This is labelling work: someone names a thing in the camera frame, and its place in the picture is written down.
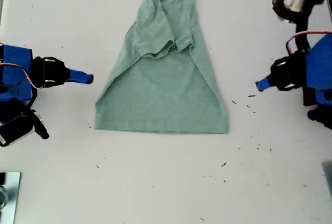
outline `red wire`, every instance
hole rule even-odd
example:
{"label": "red wire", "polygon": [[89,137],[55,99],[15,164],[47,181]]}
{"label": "red wire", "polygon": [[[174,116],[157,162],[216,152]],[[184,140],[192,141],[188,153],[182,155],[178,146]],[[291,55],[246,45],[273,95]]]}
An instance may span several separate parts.
{"label": "red wire", "polygon": [[292,54],[292,50],[289,47],[289,42],[297,36],[308,35],[308,34],[332,34],[332,31],[301,31],[301,32],[296,33],[294,36],[291,37],[291,39],[289,39],[286,42],[286,50],[287,50],[288,55]]}

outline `fabric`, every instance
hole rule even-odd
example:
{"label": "fabric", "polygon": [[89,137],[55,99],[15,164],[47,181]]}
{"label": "fabric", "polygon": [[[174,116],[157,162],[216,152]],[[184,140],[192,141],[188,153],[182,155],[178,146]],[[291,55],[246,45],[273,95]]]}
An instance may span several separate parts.
{"label": "fabric", "polygon": [[143,0],[96,103],[95,128],[226,133],[195,0]]}

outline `t-shirt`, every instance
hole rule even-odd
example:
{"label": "t-shirt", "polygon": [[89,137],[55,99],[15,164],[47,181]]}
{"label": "t-shirt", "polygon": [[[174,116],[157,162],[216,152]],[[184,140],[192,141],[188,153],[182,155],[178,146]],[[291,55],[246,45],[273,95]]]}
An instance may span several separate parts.
{"label": "t-shirt", "polygon": [[143,0],[96,102],[95,128],[228,131],[195,0]]}

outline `cable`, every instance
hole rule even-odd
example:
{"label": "cable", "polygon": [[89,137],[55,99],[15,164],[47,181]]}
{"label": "cable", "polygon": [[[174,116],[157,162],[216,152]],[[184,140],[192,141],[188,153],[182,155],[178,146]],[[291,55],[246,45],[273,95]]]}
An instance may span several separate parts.
{"label": "cable", "polygon": [[31,79],[31,76],[29,75],[29,73],[28,73],[23,67],[21,67],[21,66],[19,66],[19,65],[17,65],[17,64],[14,64],[14,63],[6,63],[6,62],[0,63],[0,66],[11,66],[11,67],[18,67],[18,68],[22,69],[22,70],[24,71],[24,73],[25,73],[25,76],[26,76],[27,80],[30,82],[30,84],[31,84],[35,89],[42,88],[42,86],[41,86],[41,87],[36,87],[36,86],[33,84],[32,79]]}
{"label": "cable", "polygon": [[292,50],[289,47],[289,42],[291,40],[293,40],[295,37],[302,36],[302,35],[308,35],[308,34],[332,34],[332,31],[301,31],[301,32],[296,33],[294,36],[291,37],[291,39],[289,39],[286,42],[286,50],[287,50],[288,55],[292,54]]}

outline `white table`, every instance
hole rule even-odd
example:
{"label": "white table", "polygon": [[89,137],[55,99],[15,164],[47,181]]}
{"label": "white table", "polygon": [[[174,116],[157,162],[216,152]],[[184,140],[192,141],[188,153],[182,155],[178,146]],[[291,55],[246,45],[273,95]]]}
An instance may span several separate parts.
{"label": "white table", "polygon": [[[301,90],[259,93],[254,85],[294,33],[272,0],[197,0],[229,134],[90,128],[140,2],[5,0],[3,43],[95,75],[90,86],[39,91],[34,109],[50,139],[33,134],[0,149],[0,171],[23,173],[16,224],[331,223],[321,162],[332,159],[332,132],[307,119]],[[331,29],[326,4],[315,7],[310,29]]]}

